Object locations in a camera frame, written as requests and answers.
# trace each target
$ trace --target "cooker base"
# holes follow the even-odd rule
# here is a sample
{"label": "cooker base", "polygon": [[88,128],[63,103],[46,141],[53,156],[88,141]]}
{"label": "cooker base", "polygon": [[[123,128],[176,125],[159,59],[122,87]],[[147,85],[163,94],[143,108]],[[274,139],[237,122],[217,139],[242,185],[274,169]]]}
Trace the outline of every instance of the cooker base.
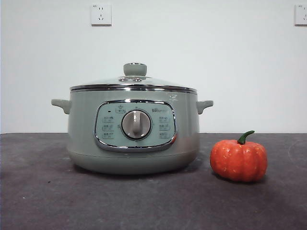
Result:
{"label": "cooker base", "polygon": [[85,169],[108,174],[150,174],[182,168],[196,158],[197,151],[159,157],[111,158],[86,156],[69,151],[72,161]]}

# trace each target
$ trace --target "lid knob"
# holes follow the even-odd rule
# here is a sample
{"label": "lid knob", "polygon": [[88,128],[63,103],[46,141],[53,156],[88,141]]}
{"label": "lid knob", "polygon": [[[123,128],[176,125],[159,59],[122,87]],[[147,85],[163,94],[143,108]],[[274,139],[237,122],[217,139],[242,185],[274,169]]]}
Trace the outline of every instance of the lid knob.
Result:
{"label": "lid knob", "polygon": [[147,66],[142,63],[127,63],[124,65],[126,76],[146,76]]}

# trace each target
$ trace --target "silver knob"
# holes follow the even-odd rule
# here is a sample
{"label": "silver knob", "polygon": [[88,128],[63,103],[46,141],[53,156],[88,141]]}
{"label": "silver knob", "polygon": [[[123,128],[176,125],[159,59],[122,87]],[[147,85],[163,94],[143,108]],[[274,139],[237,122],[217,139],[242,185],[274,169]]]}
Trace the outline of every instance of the silver knob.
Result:
{"label": "silver knob", "polygon": [[151,122],[146,113],[134,110],[124,116],[121,127],[128,137],[140,139],[145,137],[150,131]]}
{"label": "silver knob", "polygon": [[126,76],[146,76],[147,66],[142,63],[128,63],[124,65],[124,74]]}

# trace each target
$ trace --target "glass lid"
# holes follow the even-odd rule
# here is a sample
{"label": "glass lid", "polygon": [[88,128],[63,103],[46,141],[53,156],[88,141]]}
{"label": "glass lid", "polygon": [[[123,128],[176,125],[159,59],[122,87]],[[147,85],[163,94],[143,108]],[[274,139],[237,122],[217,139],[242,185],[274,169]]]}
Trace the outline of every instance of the glass lid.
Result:
{"label": "glass lid", "polygon": [[71,91],[99,91],[99,90],[120,90],[131,89],[143,91],[183,91],[196,93],[196,89],[177,85],[175,83],[155,79],[146,76],[147,66],[142,63],[128,63],[124,65],[125,76],[89,82],[83,85],[72,86]]}

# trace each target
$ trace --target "brand logo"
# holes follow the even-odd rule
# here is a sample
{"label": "brand logo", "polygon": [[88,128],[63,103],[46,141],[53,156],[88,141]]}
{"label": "brand logo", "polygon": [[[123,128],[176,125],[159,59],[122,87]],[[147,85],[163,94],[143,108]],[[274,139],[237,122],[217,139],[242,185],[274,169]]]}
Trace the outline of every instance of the brand logo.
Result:
{"label": "brand logo", "polygon": [[152,109],[153,112],[165,112],[165,109],[158,109],[158,108],[154,108]]}

